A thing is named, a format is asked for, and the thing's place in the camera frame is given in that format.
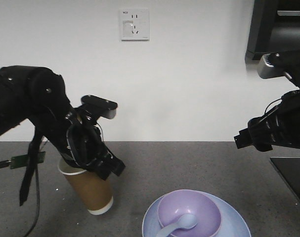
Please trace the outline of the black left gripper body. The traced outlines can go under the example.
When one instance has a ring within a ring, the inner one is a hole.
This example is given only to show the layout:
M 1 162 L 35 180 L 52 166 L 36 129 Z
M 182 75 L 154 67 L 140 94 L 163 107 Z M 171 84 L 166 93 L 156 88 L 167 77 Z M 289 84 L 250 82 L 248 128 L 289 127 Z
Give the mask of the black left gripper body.
M 70 127 L 66 131 L 67 151 L 62 158 L 69 166 L 84 170 L 112 170 L 113 154 L 103 142 L 97 127 L 107 111 L 96 106 L 79 106 L 66 115 Z

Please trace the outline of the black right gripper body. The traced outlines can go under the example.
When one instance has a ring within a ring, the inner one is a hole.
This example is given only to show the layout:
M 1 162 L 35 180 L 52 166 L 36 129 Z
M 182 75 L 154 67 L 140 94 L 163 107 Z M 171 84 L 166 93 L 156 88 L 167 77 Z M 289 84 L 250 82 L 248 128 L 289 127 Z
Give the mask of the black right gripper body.
M 252 145 L 258 151 L 273 146 L 300 149 L 300 90 L 282 96 L 280 104 L 248 122 Z

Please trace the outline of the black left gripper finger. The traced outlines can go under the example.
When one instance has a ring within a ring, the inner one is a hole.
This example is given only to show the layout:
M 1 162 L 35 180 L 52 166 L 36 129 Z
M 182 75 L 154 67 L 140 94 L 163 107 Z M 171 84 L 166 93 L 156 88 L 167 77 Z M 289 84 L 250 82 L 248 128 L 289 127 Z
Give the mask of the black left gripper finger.
M 107 162 L 99 161 L 95 164 L 94 171 L 102 180 L 106 181 L 112 173 L 112 167 Z
M 116 176 L 120 176 L 126 167 L 123 161 L 117 158 L 110 150 L 107 151 L 105 162 Z

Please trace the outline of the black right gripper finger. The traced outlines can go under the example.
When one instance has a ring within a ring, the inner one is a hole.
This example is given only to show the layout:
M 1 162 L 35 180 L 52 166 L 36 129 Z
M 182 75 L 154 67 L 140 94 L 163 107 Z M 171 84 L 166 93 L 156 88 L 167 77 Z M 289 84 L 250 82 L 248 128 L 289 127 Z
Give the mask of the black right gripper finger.
M 247 128 L 240 130 L 239 134 L 234 136 L 237 149 L 245 148 L 253 145 L 250 132 Z

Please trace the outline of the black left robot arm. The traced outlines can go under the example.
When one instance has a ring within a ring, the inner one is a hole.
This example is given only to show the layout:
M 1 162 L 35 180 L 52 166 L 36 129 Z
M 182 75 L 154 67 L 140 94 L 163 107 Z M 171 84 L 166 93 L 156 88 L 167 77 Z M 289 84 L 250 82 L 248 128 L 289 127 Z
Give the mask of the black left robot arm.
M 72 167 L 96 173 L 106 180 L 125 168 L 105 145 L 96 126 L 112 119 L 116 102 L 93 95 L 73 107 L 61 75 L 45 67 L 9 66 L 0 69 L 0 136 L 28 119 L 39 136 L 46 137 Z

